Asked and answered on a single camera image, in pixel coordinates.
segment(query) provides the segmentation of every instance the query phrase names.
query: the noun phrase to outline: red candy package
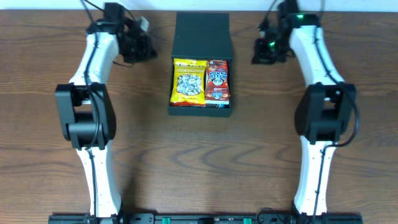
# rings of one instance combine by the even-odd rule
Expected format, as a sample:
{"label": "red candy package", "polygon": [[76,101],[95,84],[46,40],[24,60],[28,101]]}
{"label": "red candy package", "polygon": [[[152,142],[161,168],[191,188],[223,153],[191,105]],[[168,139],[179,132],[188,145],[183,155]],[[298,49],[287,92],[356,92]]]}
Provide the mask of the red candy package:
{"label": "red candy package", "polygon": [[225,60],[209,60],[206,74],[205,103],[228,105],[228,64]]}

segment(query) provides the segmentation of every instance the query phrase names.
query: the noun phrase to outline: dark green box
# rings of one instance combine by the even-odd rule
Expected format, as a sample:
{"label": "dark green box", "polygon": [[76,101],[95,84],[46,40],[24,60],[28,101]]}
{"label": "dark green box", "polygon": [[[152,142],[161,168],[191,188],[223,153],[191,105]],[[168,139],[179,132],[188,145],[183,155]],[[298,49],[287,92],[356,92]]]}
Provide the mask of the dark green box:
{"label": "dark green box", "polygon": [[229,108],[223,109],[170,106],[169,101],[169,115],[231,116],[233,106],[232,57],[228,13],[178,12],[172,51],[172,77],[169,99],[173,91],[174,58],[226,60],[228,63],[228,85],[231,96],[229,98]]}

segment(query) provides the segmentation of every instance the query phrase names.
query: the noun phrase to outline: white backdrop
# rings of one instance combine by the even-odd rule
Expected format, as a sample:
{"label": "white backdrop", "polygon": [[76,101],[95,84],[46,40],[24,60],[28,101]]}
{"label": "white backdrop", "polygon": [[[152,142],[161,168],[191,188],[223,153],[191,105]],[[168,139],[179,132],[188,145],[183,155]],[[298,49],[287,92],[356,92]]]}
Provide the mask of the white backdrop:
{"label": "white backdrop", "polygon": [[[263,11],[272,0],[105,0],[128,9]],[[91,2],[102,7],[104,0]],[[301,10],[318,11],[321,0],[298,0]],[[325,0],[327,11],[398,12],[398,0]],[[0,9],[81,9],[79,0],[0,0]]]}

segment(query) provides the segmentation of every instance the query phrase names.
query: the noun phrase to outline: wooden surface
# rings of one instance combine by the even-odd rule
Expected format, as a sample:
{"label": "wooden surface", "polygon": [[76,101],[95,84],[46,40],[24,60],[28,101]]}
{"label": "wooden surface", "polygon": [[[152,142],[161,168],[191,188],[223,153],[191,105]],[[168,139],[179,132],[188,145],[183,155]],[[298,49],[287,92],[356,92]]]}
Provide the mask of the wooden surface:
{"label": "wooden surface", "polygon": [[[150,21],[159,57],[115,65],[108,82],[125,209],[289,210],[301,163],[293,117],[305,85],[296,58],[250,64],[264,12],[230,14],[236,107],[225,119],[167,114],[175,12],[133,13]],[[56,85],[77,70],[88,24],[83,11],[0,11],[0,223],[46,223],[55,212],[89,209],[84,171],[62,136],[54,98]],[[398,14],[326,13],[323,25],[336,68],[359,91],[361,112],[358,137],[332,160],[328,210],[396,223]]]}

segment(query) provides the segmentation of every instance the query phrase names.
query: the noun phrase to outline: white plastic arm segment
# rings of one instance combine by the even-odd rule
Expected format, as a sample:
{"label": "white plastic arm segment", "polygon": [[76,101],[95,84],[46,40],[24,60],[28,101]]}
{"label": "white plastic arm segment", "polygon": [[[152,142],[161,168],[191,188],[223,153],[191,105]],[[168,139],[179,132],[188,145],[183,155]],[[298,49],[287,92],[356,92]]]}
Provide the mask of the white plastic arm segment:
{"label": "white plastic arm segment", "polygon": [[[95,51],[94,57],[89,67],[89,84],[98,82],[106,84],[111,71],[112,62],[119,54],[119,44],[115,35],[107,32],[98,32],[98,48]],[[76,74],[69,80],[69,83],[75,85],[86,85],[84,79],[84,71],[86,70],[88,59],[95,46],[95,34],[87,35],[86,50],[81,59],[80,66]]]}
{"label": "white plastic arm segment", "polygon": [[[301,144],[303,148],[300,183],[298,191],[294,197],[294,204],[299,213],[313,215],[315,207],[315,193],[318,187],[319,173],[322,161],[323,147],[331,144],[331,141],[317,141],[311,145],[305,136],[301,136]],[[318,197],[317,215],[326,213],[326,188],[328,185],[328,176],[330,169],[331,157],[336,147],[328,147],[326,149],[325,160],[323,162],[322,179],[320,193]]]}
{"label": "white plastic arm segment", "polygon": [[108,144],[103,150],[100,150],[98,147],[91,148],[92,154],[94,155],[96,195],[94,195],[93,192],[93,171],[91,169],[90,155],[85,148],[76,150],[86,172],[91,199],[90,213],[94,215],[94,197],[96,197],[96,216],[101,218],[118,214],[121,206],[121,197],[116,187],[113,172],[112,143],[113,141],[108,141]]}
{"label": "white plastic arm segment", "polygon": [[[326,75],[326,71],[322,66],[314,43],[314,28],[315,26],[294,28],[290,35],[290,48],[294,51],[294,54],[297,56],[298,62],[300,63],[305,79],[305,86],[316,84],[318,82],[322,83],[322,85],[336,85],[336,83]],[[329,69],[330,74],[336,79],[336,81],[343,82],[343,78],[337,72],[329,56],[328,49],[323,40],[323,29],[321,27],[318,27],[317,29],[318,46],[326,67]]]}

